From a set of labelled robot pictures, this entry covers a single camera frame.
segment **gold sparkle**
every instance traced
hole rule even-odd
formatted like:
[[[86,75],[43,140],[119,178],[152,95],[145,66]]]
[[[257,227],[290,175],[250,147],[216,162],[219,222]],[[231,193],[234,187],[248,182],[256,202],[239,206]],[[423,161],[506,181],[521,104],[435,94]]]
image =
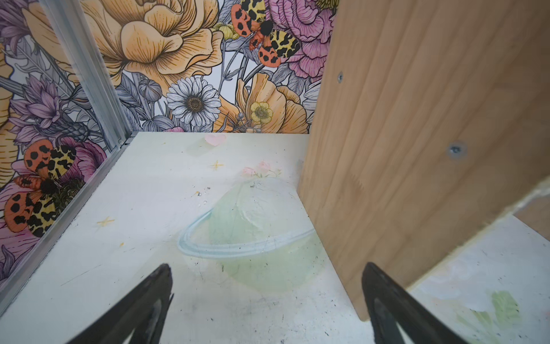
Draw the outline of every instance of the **gold sparkle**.
[[[113,221],[114,220],[109,220],[109,216],[107,216],[105,220],[100,221],[97,224],[100,225],[101,227],[105,227],[106,225],[108,225],[110,222],[113,222]]]
[[[214,165],[210,165],[210,166],[214,167],[214,171],[217,171],[218,167],[222,167],[223,165],[221,163],[218,163],[218,161],[216,160],[216,163]]]

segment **wallpaper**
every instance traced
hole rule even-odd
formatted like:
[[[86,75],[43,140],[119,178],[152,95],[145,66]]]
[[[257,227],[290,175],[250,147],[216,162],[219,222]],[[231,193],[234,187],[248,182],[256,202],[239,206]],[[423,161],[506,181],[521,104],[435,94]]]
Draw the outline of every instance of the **wallpaper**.
[[[1,1],[0,39],[1,289],[108,152],[40,4]]]
[[[81,5],[133,130],[309,132],[338,0]]]

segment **red and yellow butterfly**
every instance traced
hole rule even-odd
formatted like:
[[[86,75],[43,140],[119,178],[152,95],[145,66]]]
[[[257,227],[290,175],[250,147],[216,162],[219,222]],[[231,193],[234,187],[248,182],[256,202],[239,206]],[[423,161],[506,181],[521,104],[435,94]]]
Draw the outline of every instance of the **red and yellow butterfly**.
[[[258,48],[260,62],[267,67],[279,67],[281,58],[289,58],[300,49],[300,42],[285,31],[274,30],[273,21],[266,20],[263,0],[241,0],[231,7],[231,22],[239,36],[248,37],[250,51]]]
[[[4,220],[9,230],[20,232],[29,227],[32,234],[42,237],[57,218],[52,195],[59,191],[56,182],[73,165],[76,150],[69,146],[54,148],[49,140],[33,143],[25,152],[25,167],[35,174],[13,178],[15,184],[33,192],[12,195],[4,207]]]

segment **pink heart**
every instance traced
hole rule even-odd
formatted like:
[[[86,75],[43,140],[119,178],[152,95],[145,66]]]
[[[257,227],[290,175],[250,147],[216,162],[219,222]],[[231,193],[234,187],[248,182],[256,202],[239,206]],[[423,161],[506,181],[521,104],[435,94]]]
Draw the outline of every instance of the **pink heart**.
[[[205,141],[211,144],[212,146],[219,146],[227,140],[225,134],[206,134]]]

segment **wooden panel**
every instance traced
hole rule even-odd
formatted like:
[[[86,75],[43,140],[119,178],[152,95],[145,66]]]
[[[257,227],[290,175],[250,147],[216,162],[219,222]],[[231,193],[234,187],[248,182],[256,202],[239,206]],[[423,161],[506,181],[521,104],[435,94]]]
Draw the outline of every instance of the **wooden panel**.
[[[515,216],[547,240],[550,240],[550,196],[532,200]]]
[[[548,7],[340,2],[299,195],[361,319],[368,261],[408,286],[550,174]]]

